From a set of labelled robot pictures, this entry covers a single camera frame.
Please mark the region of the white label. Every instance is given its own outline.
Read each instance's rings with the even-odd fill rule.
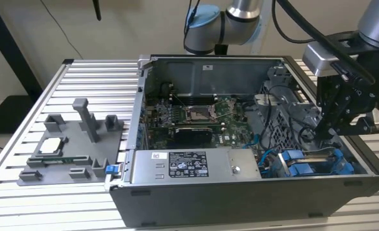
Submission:
[[[167,159],[167,153],[152,153],[151,159]]]
[[[212,71],[212,65],[203,65],[203,71]]]

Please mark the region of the open computer chassis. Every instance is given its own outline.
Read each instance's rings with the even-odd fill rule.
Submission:
[[[316,86],[291,57],[151,55],[139,68],[106,179],[128,227],[327,217],[379,191],[359,136],[314,139]]]

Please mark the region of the barcode sticker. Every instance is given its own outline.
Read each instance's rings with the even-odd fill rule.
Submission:
[[[167,153],[152,153],[151,159],[167,159]]]

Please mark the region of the screw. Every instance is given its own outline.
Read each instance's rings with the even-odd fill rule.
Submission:
[[[348,76],[342,75],[343,80],[347,82],[350,80]]]

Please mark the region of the blue latch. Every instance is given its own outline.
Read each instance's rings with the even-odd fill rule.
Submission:
[[[119,173],[119,165],[108,165],[106,168],[106,174],[116,175]]]

